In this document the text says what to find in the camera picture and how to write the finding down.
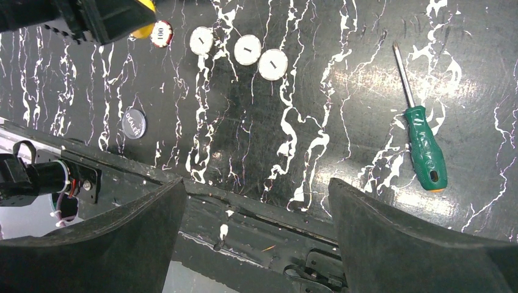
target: screwdriver shaft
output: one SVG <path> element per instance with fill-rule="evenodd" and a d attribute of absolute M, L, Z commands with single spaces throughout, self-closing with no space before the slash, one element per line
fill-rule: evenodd
<path fill-rule="evenodd" d="M 401 73 L 401 79 L 403 80 L 403 87 L 408 105 L 410 108 L 413 108 L 415 107 L 414 97 L 412 96 L 412 90 L 410 89 L 410 84 L 408 83 L 408 77 L 406 76 L 406 71 L 404 69 L 403 60 L 401 59 L 401 53 L 399 52 L 399 46 L 397 42 L 394 42 L 393 48 L 394 54 L 396 55 L 396 61 L 398 62 L 399 73 Z"/>

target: gray floor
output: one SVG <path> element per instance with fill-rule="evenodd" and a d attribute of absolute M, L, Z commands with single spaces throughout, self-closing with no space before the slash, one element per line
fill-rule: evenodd
<path fill-rule="evenodd" d="M 23 236 L 42 237 L 57 229 L 58 220 L 50 215 L 53 211 L 49 195 L 36 198 L 30 206 L 0 207 L 0 237 L 3 239 Z M 82 219 L 76 218 L 68 225 L 81 221 Z"/>
<path fill-rule="evenodd" d="M 223 284 L 211 280 L 193 270 L 181 265 L 180 262 L 172 261 L 169 264 L 166 283 L 163 293 L 237 293 Z"/>

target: screwdriver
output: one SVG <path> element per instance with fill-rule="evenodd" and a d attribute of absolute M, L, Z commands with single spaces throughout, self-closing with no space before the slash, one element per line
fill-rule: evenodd
<path fill-rule="evenodd" d="M 430 129 L 426 122 L 425 107 L 415 105 L 397 42 L 394 42 L 393 48 L 398 62 L 399 73 L 403 80 L 408 105 L 410 106 L 406 109 L 404 116 L 408 121 L 410 153 L 415 174 L 425 190 L 438 192 L 448 185 L 444 156 L 434 139 L 432 129 Z"/>

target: black marble surface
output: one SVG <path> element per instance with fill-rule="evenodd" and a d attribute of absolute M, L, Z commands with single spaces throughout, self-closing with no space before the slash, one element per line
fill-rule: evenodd
<path fill-rule="evenodd" d="M 55 136 L 330 222 L 341 178 L 432 223 L 517 241 L 516 1 L 169 1 L 170 47 L 127 38 L 81 46 L 40 27 L 0 35 L 0 115 Z M 191 32 L 212 27 L 209 56 Z M 233 45 L 254 34 L 288 72 L 264 80 Z M 424 191 L 408 152 L 392 42 L 447 160 Z M 148 130 L 125 139 L 120 118 Z"/>

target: red wire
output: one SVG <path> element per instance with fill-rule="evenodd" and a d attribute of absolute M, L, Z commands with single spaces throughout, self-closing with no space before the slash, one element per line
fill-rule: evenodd
<path fill-rule="evenodd" d="M 74 197 L 74 191 L 76 190 L 76 180 L 74 179 L 72 181 L 72 188 L 70 189 L 70 193 L 68 194 L 68 198 L 73 198 Z"/>

